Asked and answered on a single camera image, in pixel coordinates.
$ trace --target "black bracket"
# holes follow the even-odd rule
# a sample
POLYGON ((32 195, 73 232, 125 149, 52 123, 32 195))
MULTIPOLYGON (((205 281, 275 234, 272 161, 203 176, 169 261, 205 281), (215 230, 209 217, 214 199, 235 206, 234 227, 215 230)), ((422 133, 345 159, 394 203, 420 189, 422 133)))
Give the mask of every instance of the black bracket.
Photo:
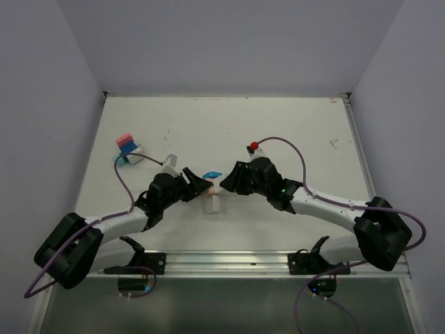
POLYGON ((108 95, 109 95, 110 93, 112 93, 112 92, 109 92, 109 91, 107 91, 107 90, 103 90, 103 91, 102 91, 102 94, 103 94, 103 96, 104 96, 104 104, 105 104, 106 99, 108 98, 108 95))
MULTIPOLYGON (((165 271, 166 258, 167 254, 165 253, 142 253, 137 258, 134 257, 128 264, 128 266, 147 267, 154 271, 156 275, 163 275, 165 271)), ((138 275, 141 272, 138 269, 129 269, 126 267, 111 267, 104 269, 104 273, 107 275, 138 275)))
MULTIPOLYGON (((320 238, 311 249, 307 251, 300 249, 296 253, 289 253, 287 255, 287 265, 291 275, 317 275, 330 269, 343 267, 343 263, 329 264, 320 255, 321 246, 328 240, 329 237, 320 238)), ((340 269, 337 274, 349 275, 350 268, 340 269)))
MULTIPOLYGON (((339 264, 335 264, 333 266, 329 266, 326 268, 326 270, 319 270, 316 268, 311 268, 311 267, 305 267, 304 265, 300 265, 300 263, 298 262, 298 260, 301 261, 302 258, 304 257, 308 257, 309 258, 310 253, 289 253, 287 255, 287 265, 289 267, 289 273, 291 275, 318 275, 319 273, 323 273, 324 271, 330 270, 330 269, 334 269, 334 268, 339 268, 342 267, 343 264, 339 263, 339 264)), ((337 272, 338 275, 349 275, 350 274, 350 269, 342 269, 339 270, 337 272)))

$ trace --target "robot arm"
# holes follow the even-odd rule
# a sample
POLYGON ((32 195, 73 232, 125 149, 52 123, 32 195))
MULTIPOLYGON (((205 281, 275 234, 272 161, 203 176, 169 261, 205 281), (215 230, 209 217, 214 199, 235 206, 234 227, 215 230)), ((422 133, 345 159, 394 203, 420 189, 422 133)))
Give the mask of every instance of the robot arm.
POLYGON ((391 207, 386 200, 375 197, 370 202, 360 202, 326 194, 323 197, 327 201, 321 200, 303 183, 282 178, 257 145, 248 146, 248 152, 250 162, 237 161, 228 176, 219 177, 213 183, 194 175, 188 168, 178 173, 174 169, 176 157, 170 155, 148 190, 134 202, 132 210, 96 223, 61 250, 88 222, 97 220, 67 214, 35 254, 35 263, 44 268, 51 261, 47 273, 65 289, 78 285, 89 272, 140 266, 146 260, 144 249, 125 235, 153 228, 163 218, 163 212, 176 202, 188 202, 207 191, 217 193, 216 189, 225 189, 239 195, 258 193, 275 209, 315 216, 352 233, 336 239, 323 237, 310 251, 297 252, 295 262, 303 273, 321 273, 344 261, 363 259, 382 270, 394 268, 412 233, 397 214, 366 209, 391 207), (339 207, 335 202, 348 205, 339 207))
MULTIPOLYGON (((124 236, 153 228, 171 205, 179 201, 188 202, 212 186, 211 182, 196 176, 188 168, 181 173, 176 172, 175 163, 176 157, 169 156, 148 190, 139 195, 132 210, 126 214, 111 215, 88 228, 62 250, 47 273, 65 289, 70 289, 90 271, 139 262, 143 248, 124 236)), ((35 254, 34 262, 44 268, 69 238, 97 219, 100 220, 83 218, 74 212, 65 215, 35 254)))
POLYGON ((394 268, 412 232, 399 215, 373 210, 390 208, 386 200, 375 197, 370 202, 360 202, 311 189, 308 192, 302 182, 282 178, 256 143, 247 149, 250 162, 237 161, 233 171, 219 182, 220 188, 239 195, 258 193, 275 209, 314 216, 353 233, 336 239, 321 238, 310 252, 298 252, 296 262, 301 267, 310 273, 321 273, 344 261, 366 260, 385 271, 394 268), (335 204, 338 202, 345 205, 340 207, 335 204))

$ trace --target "purple cable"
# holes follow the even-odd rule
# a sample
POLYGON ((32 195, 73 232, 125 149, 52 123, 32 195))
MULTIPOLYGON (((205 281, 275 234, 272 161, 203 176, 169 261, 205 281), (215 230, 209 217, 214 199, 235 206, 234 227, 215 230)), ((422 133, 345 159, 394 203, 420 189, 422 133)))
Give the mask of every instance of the purple cable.
MULTIPOLYGON (((315 275, 313 278, 310 278, 307 282, 305 282, 303 284, 303 286, 300 288, 300 290, 297 293, 295 301, 293 302, 293 316, 295 317, 297 328, 298 328, 298 330, 300 331, 301 334, 303 334, 304 332, 303 332, 303 329, 301 328, 300 318, 298 317, 298 303, 300 302, 300 299, 301 299, 301 296, 303 295, 303 292, 306 290, 306 286, 308 286, 310 283, 314 282, 315 280, 318 280, 321 276, 330 275, 330 274, 338 272, 339 270, 343 270, 343 269, 347 269, 347 268, 353 268, 353 267, 359 266, 359 265, 361 265, 363 263, 366 263, 366 261, 360 261, 360 262, 356 262, 356 263, 353 263, 353 264, 347 264, 346 266, 342 266, 342 267, 339 267, 339 268, 333 268, 331 270, 325 271, 324 273, 320 273, 318 275, 315 275)), ((336 306, 341 308, 343 311, 345 311, 349 315, 349 317, 354 322, 354 326, 355 326, 355 330, 357 331, 357 334, 360 334, 359 324, 357 323, 357 320, 354 318, 354 316, 350 312, 350 310, 348 310, 345 306, 340 304, 338 301, 334 301, 332 299, 328 299, 328 301, 333 303, 333 304, 335 304, 336 306)))
MULTIPOLYGON (((270 141, 270 140, 276 140, 276 141, 282 141, 286 144, 288 144, 289 146, 291 146, 298 154, 298 156, 300 157, 301 160, 301 164, 302 164, 302 169, 303 169, 303 176, 302 176, 302 183, 303 183, 303 187, 305 188, 305 191, 312 195, 313 197, 322 200, 323 202, 332 204, 332 205, 338 205, 340 207, 347 207, 350 208, 349 204, 347 203, 342 203, 342 202, 337 202, 336 200, 331 200, 329 198, 325 198, 323 196, 320 195, 314 195, 314 193, 312 192, 311 189, 309 189, 309 187, 307 186, 307 168, 306 168, 306 161, 305 158, 303 157, 303 154, 301 153, 301 151, 294 145, 292 144, 292 142, 288 141, 285 138, 282 137, 278 137, 278 136, 271 136, 271 137, 267 137, 264 139, 261 139, 260 141, 258 141, 258 144, 264 143, 265 141, 270 141)), ((353 205, 352 209, 357 209, 357 210, 369 210, 369 211, 380 211, 380 212, 392 212, 395 214, 401 214, 403 216, 406 216, 410 219, 412 219, 413 221, 415 221, 419 227, 421 228, 421 236, 419 238, 419 240, 417 240, 416 242, 414 242, 412 245, 408 246, 405 248, 405 251, 408 251, 410 249, 416 248, 418 245, 420 245, 426 238, 426 227, 425 225, 420 221, 420 219, 418 219, 416 216, 414 216, 413 214, 410 214, 409 212, 405 212, 403 210, 399 210, 399 209, 393 209, 390 207, 364 207, 364 206, 360 206, 360 205, 353 205)), ((354 264, 348 264, 344 267, 339 267, 339 268, 335 268, 335 269, 331 269, 329 271, 326 271, 324 273, 320 273, 317 276, 314 276, 313 278, 309 279, 300 289, 300 291, 297 294, 297 297, 295 299, 295 303, 294 303, 294 309, 293 309, 293 313, 295 316, 295 320, 296 320, 296 324, 297 324, 297 328, 300 331, 301 334, 303 334, 303 330, 301 328, 300 325, 300 320, 298 318, 298 302, 301 299, 302 293, 303 291, 306 289, 306 286, 308 286, 308 284, 310 284, 311 282, 313 282, 314 280, 320 278, 321 276, 325 276, 325 275, 329 275, 329 274, 333 274, 336 273, 342 269, 346 269, 346 268, 352 268, 352 267, 356 267, 359 266, 363 263, 366 263, 366 261, 361 261, 361 262, 356 262, 354 264)), ((348 315, 351 317, 351 319, 354 321, 354 325, 355 325, 355 329, 357 331, 357 333, 360 333, 359 330, 359 326, 357 323, 357 320, 353 317, 353 314, 346 308, 344 307, 342 304, 340 304, 337 301, 334 300, 330 300, 328 299, 329 302, 339 306, 343 311, 345 311, 346 313, 348 313, 348 315)))
MULTIPOLYGON (((261 144, 261 143, 264 143, 265 141, 270 141, 270 140, 276 140, 276 141, 285 142, 286 144, 291 146, 297 152, 298 156, 300 157, 301 164, 302 164, 302 169, 303 169, 303 177, 302 177, 303 187, 305 188, 305 191, 309 195, 311 195, 311 196, 313 196, 313 197, 315 197, 315 198, 317 198, 319 200, 322 200, 323 202, 332 204, 332 205, 338 205, 340 207, 350 208, 348 203, 337 202, 336 200, 331 200, 329 198, 325 198, 325 197, 320 196, 320 195, 316 195, 316 194, 314 195, 312 190, 309 189, 309 187, 307 186, 306 161, 305 161, 305 158, 303 157, 303 154, 301 153, 301 151, 294 144, 292 144, 292 142, 290 142, 287 139, 284 139, 282 137, 276 137, 276 136, 271 136, 271 137, 267 137, 267 138, 261 139, 258 142, 258 144, 261 144)), ((413 221, 415 221, 419 225, 419 227, 421 228, 422 233, 421 233, 421 236, 420 236, 419 240, 417 240, 412 245, 410 245, 407 248, 405 248, 405 251, 408 251, 410 249, 416 248, 426 238, 426 227, 425 227, 425 225, 421 222, 420 219, 418 219, 413 214, 410 214, 409 212, 406 212, 406 211, 403 211, 403 210, 399 210, 399 209, 390 208, 390 207, 363 207, 361 205, 353 205, 352 209, 356 209, 356 210, 369 210, 369 211, 381 211, 381 212, 392 212, 392 213, 395 213, 395 214, 401 214, 401 215, 406 216, 406 217, 412 219, 413 221)))
MULTIPOLYGON (((43 290, 47 289, 48 287, 51 287, 52 285, 56 284, 56 281, 53 280, 52 282, 44 285, 43 287, 39 287, 38 289, 36 289, 35 291, 33 291, 33 289, 35 288, 35 286, 40 282, 40 280, 42 279, 43 275, 46 274, 48 268, 54 263, 54 261, 56 261, 56 258, 76 239, 79 238, 79 236, 81 236, 86 230, 88 230, 89 228, 93 227, 94 225, 100 223, 101 221, 106 221, 107 219, 111 219, 111 218, 116 218, 119 216, 124 216, 126 214, 129 214, 130 212, 133 211, 134 209, 134 197, 133 194, 131 193, 129 187, 125 184, 124 180, 122 179, 122 177, 119 174, 118 171, 118 160, 122 159, 123 157, 126 157, 127 155, 137 155, 139 157, 148 159, 150 161, 153 161, 156 164, 162 165, 161 162, 148 157, 146 155, 143 154, 139 154, 139 153, 127 153, 127 154, 123 154, 121 155, 119 158, 117 158, 114 161, 114 171, 116 174, 116 177, 118 178, 120 184, 124 187, 125 191, 128 193, 129 197, 130 197, 130 201, 131 201, 131 205, 130 205, 130 209, 125 210, 125 211, 121 211, 121 212, 116 212, 114 214, 108 214, 106 216, 103 216, 102 219, 96 219, 95 221, 92 221, 91 223, 83 226, 79 231, 77 231, 76 233, 74 233, 70 238, 68 238, 67 241, 65 241, 62 246, 54 253, 54 255, 51 257, 51 259, 49 259, 49 261, 44 265, 44 267, 42 268, 42 270, 39 272, 39 274, 37 275, 37 277, 33 280, 33 282, 31 282, 31 284, 29 285, 28 289, 26 289, 23 298, 28 299, 31 298, 32 296, 35 296, 36 294, 42 292, 43 290)), ((153 285, 153 287, 149 290, 153 290, 155 284, 156 284, 156 275, 154 274, 153 271, 151 271, 151 269, 149 268, 145 268, 143 267, 144 270, 148 270, 152 275, 154 275, 155 277, 155 283, 153 285)))

